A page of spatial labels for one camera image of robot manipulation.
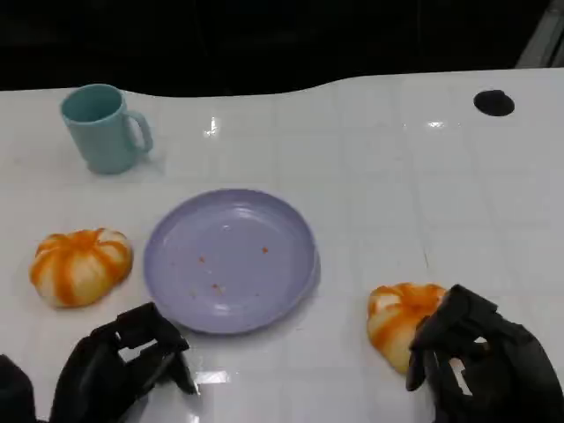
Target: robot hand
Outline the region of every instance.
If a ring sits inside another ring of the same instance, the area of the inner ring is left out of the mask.
[[[562,389],[545,350],[496,310],[462,286],[450,289],[419,324],[407,390],[427,380],[435,423],[564,422]],[[453,359],[462,372],[453,370]]]
[[[152,341],[129,362],[119,354]],[[182,356],[188,348],[152,303],[119,315],[75,346],[57,382],[49,423],[116,423],[156,382],[170,379],[197,394]],[[32,384],[5,356],[0,356],[0,415],[36,422]]]

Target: toy pumpkin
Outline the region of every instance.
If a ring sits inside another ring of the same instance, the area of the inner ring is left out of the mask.
[[[133,251],[119,232],[100,228],[52,234],[37,248],[29,278],[56,307],[97,301],[130,273]]]
[[[438,285],[380,286],[368,299],[368,337],[399,373],[407,373],[409,345],[417,324],[439,306],[445,289]]]

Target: teal mug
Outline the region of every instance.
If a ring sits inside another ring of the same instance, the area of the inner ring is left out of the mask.
[[[96,174],[120,174],[152,149],[146,119],[127,109],[123,94],[114,86],[80,87],[63,100],[61,114],[80,155]],[[130,119],[141,129],[141,147],[136,144]]]

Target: table surface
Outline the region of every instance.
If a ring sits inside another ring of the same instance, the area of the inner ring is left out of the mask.
[[[516,111],[473,106],[501,89]],[[169,99],[127,93],[151,123],[150,159],[100,177],[58,114],[69,90],[0,93],[0,351],[31,377],[46,418],[71,348],[150,298],[142,260],[156,223],[209,189],[280,196],[312,226],[318,289],[282,322],[243,337],[186,333],[200,398],[154,390],[131,421],[430,423],[367,341],[366,301],[401,281],[460,283],[500,305],[564,377],[564,71],[355,78],[303,92]],[[108,226],[130,237],[129,279],[80,310],[46,306],[28,281],[47,234]]]

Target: purple plate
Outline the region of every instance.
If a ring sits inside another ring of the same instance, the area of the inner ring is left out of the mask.
[[[241,333],[285,315],[317,283],[314,236],[289,204],[224,189],[180,204],[145,249],[145,281],[171,320],[208,333]]]

